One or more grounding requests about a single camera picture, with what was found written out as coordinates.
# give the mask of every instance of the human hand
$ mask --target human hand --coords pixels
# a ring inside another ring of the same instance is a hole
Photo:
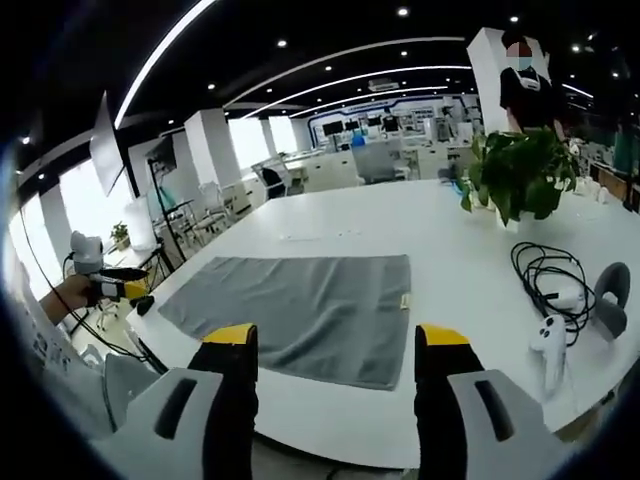
[[[69,310],[74,311],[87,306],[86,291],[90,287],[91,281],[87,277],[72,275],[58,285],[55,292],[52,290],[40,300],[40,305],[49,320],[56,325],[70,313]]]

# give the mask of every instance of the curved light strip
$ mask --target curved light strip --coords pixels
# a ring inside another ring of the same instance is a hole
[[[583,92],[582,90],[578,90],[576,87],[572,87],[571,85],[567,85],[566,83],[563,83],[562,86],[564,88],[568,88],[569,90],[573,90],[574,92],[579,93],[580,95],[584,95],[587,98],[593,98],[593,95],[591,95],[590,93]]]
[[[154,65],[160,60],[160,57],[164,54],[164,52],[171,46],[171,44],[175,41],[176,38],[189,26],[191,23],[202,14],[207,8],[213,5],[217,0],[200,0],[191,10],[189,10],[184,17],[175,24],[175,26],[167,33],[167,35],[162,39],[160,44],[153,51],[151,56],[147,59],[142,70],[138,73],[138,76],[131,84],[127,95],[124,97],[124,101],[122,105],[120,105],[120,109],[118,110],[118,115],[116,116],[115,127],[116,130],[120,128],[122,124],[122,120],[124,119],[125,113],[129,109],[131,102],[135,98],[138,90],[142,86],[142,83],[151,72],[151,69]]]
[[[341,83],[352,82],[354,80],[362,80],[363,78],[377,77],[379,75],[389,75],[392,73],[400,73],[400,72],[413,72],[417,70],[471,70],[471,67],[464,66],[464,65],[430,65],[430,66],[423,66],[423,67],[394,68],[393,70],[382,70],[380,72],[365,73],[364,75],[356,75],[355,77],[343,78],[342,80],[336,80],[335,82],[325,83],[324,85],[319,85],[317,87],[310,88],[308,90],[305,90],[304,92],[295,93],[288,97],[281,98],[280,100],[277,100],[273,103],[270,103],[269,105],[265,105],[264,107],[261,107],[257,110],[254,110],[251,113],[248,113],[242,118],[244,119],[244,118],[252,117],[262,112],[263,110],[267,110],[269,108],[275,107],[276,105],[280,103],[284,103],[288,100],[291,100],[292,98],[300,97],[302,95],[306,95],[307,93],[315,92],[316,90],[321,90],[323,88],[333,87],[334,85],[339,85]]]
[[[446,85],[443,85],[443,86],[440,86],[440,87],[402,88],[400,90],[389,90],[388,92],[370,93],[368,95],[360,95],[359,97],[345,98],[344,100],[338,100],[337,102],[325,103],[324,105],[320,105],[318,107],[313,107],[313,108],[310,108],[308,110],[303,110],[302,112],[295,113],[295,114],[291,115],[290,117],[291,118],[299,117],[300,115],[304,115],[305,113],[313,112],[313,111],[319,110],[321,108],[332,107],[332,106],[338,105],[340,103],[353,102],[354,100],[363,100],[365,98],[380,97],[382,95],[391,95],[391,94],[394,94],[394,93],[420,92],[420,91],[424,91],[424,90],[444,90],[446,88],[449,88],[449,87],[447,87]]]
[[[234,98],[230,102],[225,103],[223,105],[223,108],[227,108],[232,103],[237,102],[241,98],[249,95],[250,93],[255,92],[256,90],[261,89],[262,87],[270,84],[271,82],[275,82],[276,80],[278,80],[278,79],[280,79],[282,77],[286,77],[287,75],[291,75],[292,73],[295,73],[295,72],[297,72],[299,70],[302,70],[302,69],[305,69],[307,67],[311,67],[312,65],[317,65],[318,63],[326,62],[327,60],[331,60],[332,58],[341,57],[343,55],[349,55],[351,53],[361,52],[363,50],[370,50],[372,48],[388,47],[390,45],[402,45],[403,43],[464,42],[464,41],[465,41],[464,37],[416,37],[416,38],[404,38],[404,39],[401,39],[401,40],[390,40],[388,42],[370,43],[368,45],[363,45],[361,47],[350,48],[349,50],[343,50],[341,52],[332,53],[331,55],[327,55],[326,57],[317,58],[315,60],[311,60],[310,62],[307,62],[307,63],[304,63],[302,65],[299,65],[297,67],[293,67],[292,69],[287,70],[286,72],[280,73],[280,74],[276,75],[275,77],[271,77],[270,79],[265,80],[264,82],[254,86],[254,87],[251,87],[249,90],[246,90],[246,91],[242,92],[240,95],[238,95],[236,98]]]

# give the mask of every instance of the white controller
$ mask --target white controller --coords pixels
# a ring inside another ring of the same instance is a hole
[[[542,327],[531,341],[531,349],[542,353],[544,359],[544,390],[548,396],[562,383],[564,360],[567,352],[567,332],[562,315],[544,319]]]

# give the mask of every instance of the white pillar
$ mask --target white pillar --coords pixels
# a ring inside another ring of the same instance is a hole
[[[278,155],[278,150],[276,149],[276,142],[273,139],[273,131],[271,131],[271,124],[269,120],[260,120],[262,124],[262,132],[264,133],[264,139],[267,142],[267,150],[269,150],[269,157],[275,157]]]
[[[241,180],[231,132],[222,109],[201,110],[184,124],[200,184],[221,187]]]
[[[60,266],[71,251],[69,242],[71,241],[71,226],[67,218],[67,211],[64,208],[62,192],[58,183],[53,188],[40,196],[42,204],[42,216],[44,225],[49,233],[53,251],[56,254]]]
[[[507,111],[500,106],[500,74],[509,67],[507,50],[502,44],[503,33],[502,30],[494,28],[482,28],[467,47],[478,85],[484,129],[487,134],[496,130],[510,130]],[[533,52],[533,68],[549,80],[549,71],[540,44],[528,37],[526,40]]]
[[[298,150],[311,150],[311,132],[309,131],[307,120],[292,118],[291,125],[293,125],[293,134],[296,137]]]

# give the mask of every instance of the window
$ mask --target window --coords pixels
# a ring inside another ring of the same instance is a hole
[[[241,170],[269,158],[269,149],[260,120],[257,118],[229,120],[229,130]]]
[[[60,192],[71,230],[100,237],[104,244],[109,242],[113,226],[124,218],[124,207],[133,201],[124,172],[107,197],[92,160],[61,175]]]
[[[58,258],[49,238],[49,232],[47,232],[47,227],[44,224],[40,197],[36,195],[31,198],[22,207],[22,213],[24,215],[24,226],[20,212],[18,212],[9,223],[9,234],[15,246],[16,254],[29,275],[29,285],[33,296],[40,300],[49,292],[50,288],[47,280],[42,276],[38,263],[40,263],[47,279],[54,286],[62,281],[62,268],[60,268]],[[25,236],[25,227],[31,248],[33,248],[33,254],[38,259],[37,262],[29,248],[29,242],[27,242],[27,237]]]
[[[269,117],[273,143],[276,144],[278,153],[295,153],[298,151],[298,143],[293,133],[293,124],[289,117]]]

